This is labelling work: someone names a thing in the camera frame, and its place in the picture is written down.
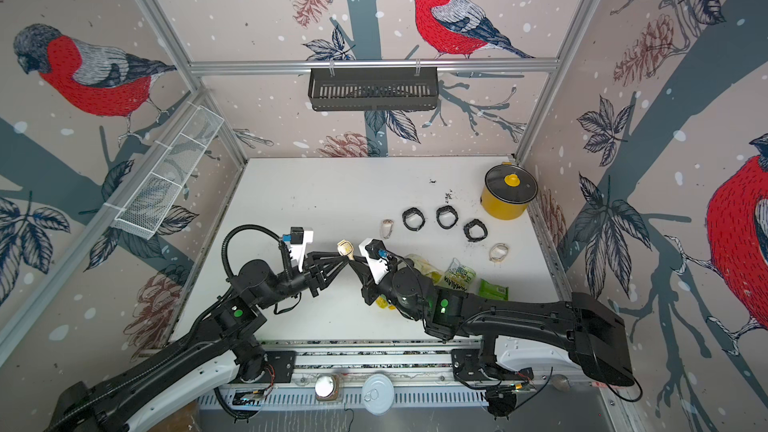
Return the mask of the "cream strap analog watch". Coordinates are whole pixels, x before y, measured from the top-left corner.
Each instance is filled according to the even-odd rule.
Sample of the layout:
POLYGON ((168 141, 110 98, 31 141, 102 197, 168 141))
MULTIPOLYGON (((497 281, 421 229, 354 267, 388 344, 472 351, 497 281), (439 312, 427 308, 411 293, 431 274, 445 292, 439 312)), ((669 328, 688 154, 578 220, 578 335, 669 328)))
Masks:
POLYGON ((509 246, 504 243, 494 244, 489 249, 489 260, 493 263, 503 262, 509 254, 509 246))

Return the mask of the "yellow green frog towel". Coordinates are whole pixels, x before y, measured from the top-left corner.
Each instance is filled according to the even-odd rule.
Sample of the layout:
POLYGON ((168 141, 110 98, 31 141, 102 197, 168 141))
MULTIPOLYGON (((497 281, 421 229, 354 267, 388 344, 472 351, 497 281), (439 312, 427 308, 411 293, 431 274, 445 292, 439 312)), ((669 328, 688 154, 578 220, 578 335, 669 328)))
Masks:
MULTIPOLYGON (((433 267, 426 259, 417 254, 408 254, 405 256, 413 264, 413 268, 420 274, 430 277, 435 285, 437 285, 442 279, 442 272, 433 267)), ((385 295, 380 295, 376 301, 376 305, 381 309, 395 310, 395 302, 388 299, 385 295)))

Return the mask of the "black digital watch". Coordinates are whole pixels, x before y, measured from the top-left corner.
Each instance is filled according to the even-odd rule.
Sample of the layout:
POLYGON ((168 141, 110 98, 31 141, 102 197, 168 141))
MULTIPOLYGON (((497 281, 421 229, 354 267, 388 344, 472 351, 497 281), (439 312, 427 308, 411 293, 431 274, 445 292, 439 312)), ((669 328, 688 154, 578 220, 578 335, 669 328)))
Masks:
POLYGON ((410 207, 401 214, 404 227, 412 232, 420 231, 425 223, 424 213, 418 207, 410 207))
POLYGON ((487 226, 477 218, 471 219, 463 226, 463 233, 470 243, 482 242, 489 235, 487 226))
POLYGON ((457 210, 450 204, 439 207, 436 210, 436 222, 443 230, 450 230, 456 226, 459 221, 457 210))

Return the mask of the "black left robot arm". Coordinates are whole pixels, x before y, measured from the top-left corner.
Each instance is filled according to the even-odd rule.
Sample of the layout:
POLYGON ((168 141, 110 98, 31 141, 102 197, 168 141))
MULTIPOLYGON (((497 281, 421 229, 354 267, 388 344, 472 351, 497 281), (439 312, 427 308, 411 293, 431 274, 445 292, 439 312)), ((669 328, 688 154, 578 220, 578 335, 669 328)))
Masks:
POLYGON ((226 384, 255 383, 266 395, 289 380, 294 353, 269 353, 256 338, 267 321, 265 310, 304 292, 317 296, 357 262, 346 244, 336 252, 309 252, 310 241, 309 230, 300 227, 287 235, 255 224, 231 230, 221 247, 227 291, 198 315, 186 334, 139 365, 93 387, 78 382, 62 392, 49 430, 144 431, 226 384), (258 232, 276 242, 282 272, 273 272, 260 259, 233 270, 229 245, 243 232, 258 232))

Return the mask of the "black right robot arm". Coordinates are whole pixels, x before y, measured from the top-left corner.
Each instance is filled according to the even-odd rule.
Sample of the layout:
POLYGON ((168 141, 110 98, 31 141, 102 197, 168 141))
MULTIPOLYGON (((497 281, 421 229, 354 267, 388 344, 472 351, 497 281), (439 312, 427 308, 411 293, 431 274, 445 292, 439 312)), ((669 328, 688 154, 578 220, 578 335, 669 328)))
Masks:
POLYGON ((637 384, 623 319, 588 294, 549 303, 492 300, 437 286, 398 259, 384 263, 379 281, 364 259, 357 257, 350 266, 368 304, 384 296, 402 316, 442 341, 479 336, 488 342, 481 360, 488 368, 496 363, 496 339, 510 337, 561 349, 584 375, 608 386, 637 384))

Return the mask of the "silver band watch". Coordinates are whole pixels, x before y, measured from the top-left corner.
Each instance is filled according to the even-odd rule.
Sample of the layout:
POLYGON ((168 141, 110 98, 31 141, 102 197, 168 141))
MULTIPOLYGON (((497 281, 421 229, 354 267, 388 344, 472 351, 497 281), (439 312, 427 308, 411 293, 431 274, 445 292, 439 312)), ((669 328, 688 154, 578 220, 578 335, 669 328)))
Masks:
POLYGON ((384 219, 380 224, 380 236, 383 240, 387 240, 391 237, 394 230, 394 221, 391 219, 384 219))

